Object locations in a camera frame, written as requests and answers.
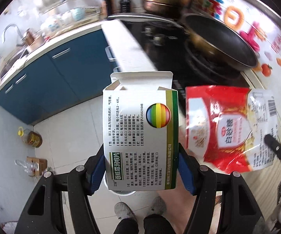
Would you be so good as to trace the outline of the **red white sugar bag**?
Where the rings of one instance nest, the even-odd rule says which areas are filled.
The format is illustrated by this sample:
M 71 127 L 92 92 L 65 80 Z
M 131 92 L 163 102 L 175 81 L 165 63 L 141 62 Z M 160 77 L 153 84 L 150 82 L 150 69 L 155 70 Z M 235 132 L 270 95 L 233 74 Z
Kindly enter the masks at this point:
M 277 132 L 277 110 L 270 90 L 186 88 L 187 149 L 227 174 L 271 166 L 274 154 L 264 137 L 277 137 Z

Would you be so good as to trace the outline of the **white medicine box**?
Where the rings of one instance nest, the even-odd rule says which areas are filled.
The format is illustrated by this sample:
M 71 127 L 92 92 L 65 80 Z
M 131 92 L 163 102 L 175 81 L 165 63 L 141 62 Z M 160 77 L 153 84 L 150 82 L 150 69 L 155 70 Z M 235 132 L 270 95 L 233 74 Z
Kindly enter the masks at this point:
M 103 149 L 111 190 L 176 186 L 178 93 L 169 71 L 114 72 L 103 90 Z

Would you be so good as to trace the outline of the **round grey trash bin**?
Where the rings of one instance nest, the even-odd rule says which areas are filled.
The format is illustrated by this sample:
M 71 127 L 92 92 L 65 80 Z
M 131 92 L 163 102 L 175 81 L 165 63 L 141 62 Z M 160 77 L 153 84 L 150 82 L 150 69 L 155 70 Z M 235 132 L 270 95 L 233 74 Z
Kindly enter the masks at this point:
M 133 195 L 134 193 L 136 193 L 136 191 L 126 191 L 126 190 L 111 190 L 109 189 L 108 187 L 108 181 L 107 181 L 107 172 L 104 173 L 103 175 L 103 182 L 104 182 L 104 185 L 105 187 L 113 194 L 115 195 L 118 195 L 118 196 L 122 196 L 122 197 L 127 197 L 127 196 L 130 196 L 130 195 Z

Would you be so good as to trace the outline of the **blue kitchen cabinet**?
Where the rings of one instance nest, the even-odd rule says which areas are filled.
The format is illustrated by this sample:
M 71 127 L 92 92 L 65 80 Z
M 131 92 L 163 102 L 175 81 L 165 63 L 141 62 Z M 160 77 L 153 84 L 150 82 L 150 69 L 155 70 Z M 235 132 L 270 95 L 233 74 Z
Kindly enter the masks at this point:
M 72 106 L 95 98 L 111 83 L 102 30 L 70 40 L 41 55 L 0 90 L 0 106 L 35 125 Z

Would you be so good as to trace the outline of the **small cardboard box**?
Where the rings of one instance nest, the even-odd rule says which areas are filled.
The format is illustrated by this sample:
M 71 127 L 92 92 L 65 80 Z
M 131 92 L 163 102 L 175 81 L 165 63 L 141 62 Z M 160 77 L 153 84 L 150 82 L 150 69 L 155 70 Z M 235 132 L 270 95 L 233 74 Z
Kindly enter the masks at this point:
M 48 167 L 48 161 L 46 159 L 39 159 L 37 157 L 26 157 L 26 161 L 31 163 L 29 176 L 39 177 L 45 172 Z

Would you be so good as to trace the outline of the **crumpled plastic bag on floor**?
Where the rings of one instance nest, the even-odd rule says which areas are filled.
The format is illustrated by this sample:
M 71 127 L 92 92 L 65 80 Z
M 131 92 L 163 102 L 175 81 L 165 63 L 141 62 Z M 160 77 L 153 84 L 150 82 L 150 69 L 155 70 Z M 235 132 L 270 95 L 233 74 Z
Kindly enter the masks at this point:
M 21 161 L 21 160 L 15 160 L 15 165 L 20 167 L 22 170 L 24 170 L 25 173 L 28 174 L 28 176 L 35 176 L 35 171 L 37 170 L 37 164 L 27 161 Z

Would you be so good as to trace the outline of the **yellow oil bottle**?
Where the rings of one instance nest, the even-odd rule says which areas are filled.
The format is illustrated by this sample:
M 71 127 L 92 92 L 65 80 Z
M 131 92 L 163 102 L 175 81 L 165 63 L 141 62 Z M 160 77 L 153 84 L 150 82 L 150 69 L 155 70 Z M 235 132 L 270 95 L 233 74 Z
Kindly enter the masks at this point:
M 25 144 L 35 148 L 39 148 L 43 142 L 42 136 L 39 133 L 30 129 L 24 129 L 23 127 L 19 127 L 18 136 Z

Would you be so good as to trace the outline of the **grey left shoe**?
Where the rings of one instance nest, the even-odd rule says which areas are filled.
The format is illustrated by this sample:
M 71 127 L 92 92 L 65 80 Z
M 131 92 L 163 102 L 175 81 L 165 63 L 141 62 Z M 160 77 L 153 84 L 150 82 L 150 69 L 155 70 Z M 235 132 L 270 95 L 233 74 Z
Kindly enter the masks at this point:
M 135 214 L 131 208 L 124 202 L 118 202 L 114 206 L 114 212 L 119 220 L 132 219 L 137 221 Z

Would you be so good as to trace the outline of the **grey shoe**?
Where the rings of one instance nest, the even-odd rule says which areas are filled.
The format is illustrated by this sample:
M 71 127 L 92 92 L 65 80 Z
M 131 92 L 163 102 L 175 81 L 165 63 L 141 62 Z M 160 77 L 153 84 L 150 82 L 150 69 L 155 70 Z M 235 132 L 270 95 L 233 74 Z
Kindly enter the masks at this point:
M 114 206 L 114 212 L 119 220 L 132 219 L 137 221 L 135 214 L 131 208 L 124 202 L 118 202 Z
M 167 211 L 166 204 L 161 197 L 156 197 L 149 206 L 148 215 L 163 215 Z

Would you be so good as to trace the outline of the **grey right shoe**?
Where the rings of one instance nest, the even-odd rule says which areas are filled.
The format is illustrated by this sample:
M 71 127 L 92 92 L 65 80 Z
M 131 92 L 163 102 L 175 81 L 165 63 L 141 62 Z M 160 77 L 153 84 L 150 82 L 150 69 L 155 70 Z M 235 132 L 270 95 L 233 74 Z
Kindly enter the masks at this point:
M 149 206 L 148 215 L 163 215 L 167 211 L 166 204 L 161 197 L 156 197 Z

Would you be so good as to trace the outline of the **black frying pan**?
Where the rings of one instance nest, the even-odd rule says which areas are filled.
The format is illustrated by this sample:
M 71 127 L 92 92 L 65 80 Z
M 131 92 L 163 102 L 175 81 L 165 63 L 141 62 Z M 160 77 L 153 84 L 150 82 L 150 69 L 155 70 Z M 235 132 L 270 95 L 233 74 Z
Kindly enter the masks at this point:
M 199 14 L 184 14 L 181 23 L 146 13 L 118 13 L 107 20 L 127 22 L 162 22 L 178 27 L 208 59 L 225 62 L 238 71 L 257 67 L 258 59 L 252 47 L 234 30 L 217 19 Z

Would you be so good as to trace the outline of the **black gas stove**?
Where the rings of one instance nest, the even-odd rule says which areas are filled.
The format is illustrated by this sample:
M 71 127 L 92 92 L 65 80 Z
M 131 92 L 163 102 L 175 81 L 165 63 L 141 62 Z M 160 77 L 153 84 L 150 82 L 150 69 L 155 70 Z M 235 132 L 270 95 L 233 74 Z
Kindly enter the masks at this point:
M 173 73 L 173 87 L 222 85 L 248 88 L 241 73 L 207 60 L 183 30 L 163 22 L 124 22 L 157 70 Z

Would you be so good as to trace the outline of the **steel sink faucet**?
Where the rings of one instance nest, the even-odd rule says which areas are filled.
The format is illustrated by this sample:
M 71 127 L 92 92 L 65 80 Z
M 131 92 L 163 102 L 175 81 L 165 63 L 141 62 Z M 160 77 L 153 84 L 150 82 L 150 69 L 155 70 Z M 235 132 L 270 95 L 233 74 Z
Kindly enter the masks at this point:
M 9 36 L 14 37 L 14 39 L 16 40 L 16 45 L 18 47 L 23 47 L 25 45 L 23 34 L 15 23 L 11 23 L 4 28 L 2 33 L 2 43 L 6 42 L 7 33 L 9 33 Z

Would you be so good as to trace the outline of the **dark soy sauce bottle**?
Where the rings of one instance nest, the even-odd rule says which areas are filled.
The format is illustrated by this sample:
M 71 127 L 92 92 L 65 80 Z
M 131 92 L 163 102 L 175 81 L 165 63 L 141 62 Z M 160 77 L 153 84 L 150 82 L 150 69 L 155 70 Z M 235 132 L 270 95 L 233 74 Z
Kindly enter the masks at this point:
M 119 4 L 120 4 L 121 13 L 130 13 L 131 12 L 130 0 L 119 0 Z

